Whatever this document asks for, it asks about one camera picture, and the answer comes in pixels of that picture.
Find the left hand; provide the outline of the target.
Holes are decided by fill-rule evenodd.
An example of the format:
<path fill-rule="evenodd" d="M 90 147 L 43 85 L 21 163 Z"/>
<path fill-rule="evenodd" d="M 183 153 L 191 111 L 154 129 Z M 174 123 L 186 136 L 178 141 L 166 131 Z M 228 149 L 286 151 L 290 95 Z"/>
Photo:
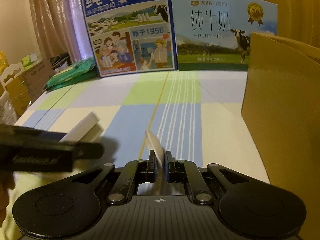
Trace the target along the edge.
<path fill-rule="evenodd" d="M 15 188 L 14 174 L 1 171 L 0 180 L 0 223 L 2 225 L 7 214 L 6 208 L 9 205 L 9 190 Z"/>

